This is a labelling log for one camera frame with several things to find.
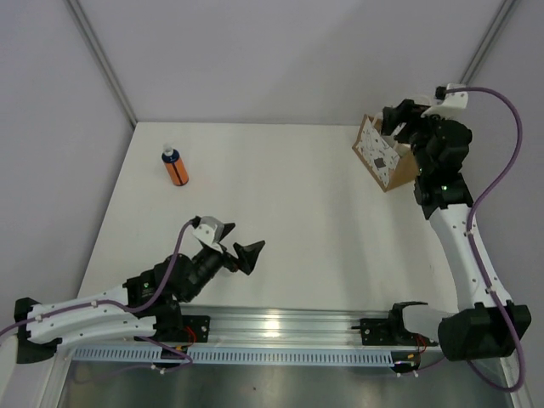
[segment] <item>cable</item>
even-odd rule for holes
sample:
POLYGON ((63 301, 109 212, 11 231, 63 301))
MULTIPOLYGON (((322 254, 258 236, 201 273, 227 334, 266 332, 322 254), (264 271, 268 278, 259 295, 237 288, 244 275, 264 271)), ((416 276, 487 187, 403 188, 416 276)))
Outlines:
POLYGON ((493 182, 484 190, 484 192, 474 202, 473 207, 470 209, 468 213, 467 231, 466 231, 468 243, 473 252, 474 259, 476 260, 476 264, 478 265, 482 278, 484 278, 484 282, 488 288, 489 294, 491 298, 493 299, 493 301, 495 302, 496 307, 501 312, 502 318, 507 324, 508 331, 510 332, 510 335, 512 336, 514 346, 516 348, 516 351, 518 352, 518 360, 519 360, 518 381, 512 387, 503 387, 502 385, 496 384, 493 381, 491 381, 489 378, 487 378, 480 370, 478 370, 478 368, 476 368, 476 366, 474 365, 472 361, 468 361, 468 364, 473 369, 473 371, 478 375, 478 377, 484 380, 492 388, 495 388, 507 393, 513 393, 515 391, 518 391, 524 385, 525 371, 526 371, 524 351, 523 351, 523 348, 521 347, 521 342, 519 341, 519 336, 518 336, 518 333, 516 332, 516 328, 513 325, 512 319, 508 315, 507 310, 502 305, 501 299, 497 296, 496 292, 493 290, 493 284, 491 282, 491 278, 487 272, 487 269, 485 268, 484 261, 482 260, 482 257, 478 250, 478 246, 476 245, 476 241, 474 240, 474 236, 472 233, 472 225, 473 225, 474 215, 476 214, 476 210, 478 210, 478 207, 480 206, 482 201, 502 181, 502 179, 504 179, 504 177, 508 174, 508 172, 512 168, 513 164, 518 159, 519 151, 521 150, 521 143, 523 140, 523 127, 521 124, 521 117, 519 116, 518 110, 513 105, 513 103, 502 93, 499 93, 494 89, 482 88, 482 87, 468 87, 468 88, 457 88, 457 89, 446 90, 447 94, 453 94, 454 92, 481 92, 484 94, 493 95, 496 98, 500 99, 508 107, 508 109, 512 112, 514 120, 516 122, 517 138, 516 138, 516 146, 514 147, 512 156, 510 157, 510 160, 508 161, 504 169, 495 178, 495 180, 493 180, 493 182))
POLYGON ((193 331, 193 329, 191 329, 189 326, 186 326, 184 330, 185 330, 186 332, 188 332, 188 333, 193 337, 193 341, 192 341, 192 343, 191 343, 191 346, 192 346, 193 344, 196 343, 196 340, 197 340, 196 334, 195 334, 195 332, 193 331))
MULTIPOLYGON (((166 286, 166 284, 168 282, 168 279, 170 278, 170 274, 173 271, 173 266, 176 263, 177 255, 179 253, 179 248, 181 247, 181 241, 183 240, 185 231, 187 230, 187 228, 189 228, 190 225, 192 225, 191 220, 187 221, 183 225, 183 227, 181 227, 181 230, 179 231, 179 234, 178 234, 178 240, 176 241, 176 245, 175 245, 175 247, 173 249, 173 255, 170 258, 170 262, 168 263, 168 266, 167 266, 167 270, 166 270, 164 276, 162 277, 161 283, 157 287, 155 293, 153 294, 152 297, 150 297, 150 299, 146 303, 142 304, 141 306, 138 306, 137 308, 129 308, 128 306, 125 306, 124 304, 119 303, 119 302, 117 302, 115 300, 103 299, 103 300, 97 300, 96 304, 97 305, 112 304, 112 305, 117 306, 118 308, 124 310, 125 312, 131 313, 131 314, 139 313, 139 312, 142 312, 142 311, 146 310, 147 308, 149 308, 159 298, 159 296, 161 296, 162 291, 164 290, 164 287, 166 286)), ((43 314, 41 314, 40 319, 45 319, 45 318, 52 317, 52 316, 55 316, 55 315, 60 315, 60 314, 65 313, 65 312, 70 312, 72 310, 85 309, 85 308, 88 308, 88 307, 93 307, 93 304, 90 303, 90 302, 75 304, 75 305, 68 306, 68 307, 65 307, 65 308, 62 308, 62 309, 54 310, 52 312, 43 313, 43 314)), ((30 319, 24 319, 24 320, 21 320, 21 321, 18 321, 16 323, 12 324, 12 325, 9 325, 7 327, 4 327, 0 331, 0 337, 2 337, 7 332, 10 332, 11 330, 13 330, 13 329, 15 329, 15 328, 17 328, 19 326, 27 325, 29 323, 32 323, 33 321, 36 321, 35 317, 30 318, 30 319)))
POLYGON ((419 348, 419 346, 421 345, 421 342, 419 340, 419 335, 416 336, 416 344, 417 344, 417 352, 416 352, 417 364, 421 364, 422 363, 422 351, 419 348))
POLYGON ((151 344, 154 344, 156 346, 162 347, 166 351, 169 351, 170 353, 173 353, 173 354, 177 354, 177 355, 179 355, 179 356, 181 356, 184 359, 189 361, 186 364, 182 364, 182 366, 190 366, 190 365, 192 365, 194 363, 193 359, 191 359, 191 357, 188 354, 184 353, 183 351, 176 350, 175 348, 170 347, 170 346, 166 345, 165 343, 157 342, 156 340, 153 340, 152 338, 149 338, 149 337, 138 336, 138 338, 140 338, 142 340, 145 340, 148 343, 151 343, 151 344))
POLYGON ((421 334, 418 334, 417 337, 419 337, 419 340, 422 342, 423 344, 423 351, 420 352, 419 354, 423 354, 425 353, 425 351, 427 351, 427 344, 425 343, 425 339, 423 338, 423 336, 421 334))

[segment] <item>red wire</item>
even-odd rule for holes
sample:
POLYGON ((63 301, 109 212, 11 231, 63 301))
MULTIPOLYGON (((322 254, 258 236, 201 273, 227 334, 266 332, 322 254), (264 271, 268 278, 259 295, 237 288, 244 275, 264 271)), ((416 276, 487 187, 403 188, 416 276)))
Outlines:
POLYGON ((189 334, 190 346, 195 344, 196 342, 195 333, 189 327, 184 327, 184 332, 187 332, 189 334))
POLYGON ((419 338, 423 344, 423 351, 420 354, 425 353, 425 350, 427 350, 427 344, 425 343, 425 339, 423 338, 421 334, 418 334, 416 338, 419 338))
POLYGON ((193 331, 193 329, 191 329, 191 328, 188 327, 188 326, 186 326, 186 327, 184 328, 184 330, 185 330, 186 332, 188 332, 188 333, 193 337, 193 343, 191 343, 191 346, 192 346, 193 344, 196 343, 196 334, 195 334, 195 332, 193 331))
POLYGON ((416 336, 416 344, 417 344, 417 364, 421 364, 422 362, 422 354, 419 350, 419 346, 420 346, 420 343, 419 343, 419 336, 416 336))

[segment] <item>vertical metal pole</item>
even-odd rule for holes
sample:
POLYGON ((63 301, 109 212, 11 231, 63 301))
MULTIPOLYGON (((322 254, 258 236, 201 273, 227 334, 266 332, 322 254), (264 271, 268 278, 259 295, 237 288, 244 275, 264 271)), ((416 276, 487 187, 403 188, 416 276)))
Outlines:
POLYGON ((464 83, 465 85, 472 83, 520 1, 503 0, 501 7, 497 10, 473 57, 470 59, 467 68, 465 68, 459 83, 464 83))
POLYGON ((130 103, 128 102, 127 95, 123 92, 121 84, 117 79, 116 73, 111 68, 110 62, 105 56, 104 50, 100 46, 100 42, 96 35, 94 34, 93 27, 88 21, 85 12, 78 0, 64 0, 66 7, 70 11, 71 16, 76 23, 76 26, 80 33, 82 34, 83 40, 88 46, 89 51, 94 57, 96 64, 102 71, 105 80, 108 82, 113 96, 117 99, 117 102, 122 107, 128 121, 133 128, 136 128, 136 123, 138 119, 134 115, 134 111, 130 103))

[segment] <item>white cable tray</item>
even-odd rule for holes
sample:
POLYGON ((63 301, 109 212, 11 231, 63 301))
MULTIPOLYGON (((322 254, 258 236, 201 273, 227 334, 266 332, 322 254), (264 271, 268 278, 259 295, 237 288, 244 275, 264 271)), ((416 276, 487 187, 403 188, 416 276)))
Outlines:
MULTIPOLYGON (((78 347, 75 361, 173 363, 151 345, 89 345, 78 347)), ((196 364, 253 366, 358 366, 391 367, 391 352, 364 349, 233 348, 192 346, 189 356, 196 364)))

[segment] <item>cardboard box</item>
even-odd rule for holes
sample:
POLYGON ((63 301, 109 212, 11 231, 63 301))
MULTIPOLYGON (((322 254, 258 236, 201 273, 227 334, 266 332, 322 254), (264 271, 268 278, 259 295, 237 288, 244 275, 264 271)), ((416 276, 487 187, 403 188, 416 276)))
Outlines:
POLYGON ((353 150, 382 190, 390 191, 413 181, 418 168, 410 149, 402 144, 394 148, 393 137, 386 141, 380 134, 381 128, 382 121, 365 115, 353 150))

